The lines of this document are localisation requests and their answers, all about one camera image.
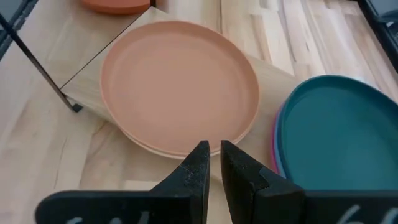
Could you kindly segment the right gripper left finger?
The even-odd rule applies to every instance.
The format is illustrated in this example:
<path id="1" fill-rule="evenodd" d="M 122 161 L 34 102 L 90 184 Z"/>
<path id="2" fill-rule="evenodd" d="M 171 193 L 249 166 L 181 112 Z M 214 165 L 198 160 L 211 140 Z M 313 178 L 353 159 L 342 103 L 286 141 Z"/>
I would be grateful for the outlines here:
<path id="1" fill-rule="evenodd" d="M 65 190 L 45 197 L 36 223 L 205 223 L 210 146 L 200 141 L 150 190 Z"/>

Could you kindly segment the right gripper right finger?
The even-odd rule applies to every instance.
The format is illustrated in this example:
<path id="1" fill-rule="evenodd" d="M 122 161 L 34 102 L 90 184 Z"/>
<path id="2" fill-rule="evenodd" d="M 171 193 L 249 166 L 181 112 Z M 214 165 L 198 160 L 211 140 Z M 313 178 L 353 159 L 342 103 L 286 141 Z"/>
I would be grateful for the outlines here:
<path id="1" fill-rule="evenodd" d="M 227 140 L 220 160 L 233 223 L 397 223 L 395 190 L 305 190 Z"/>

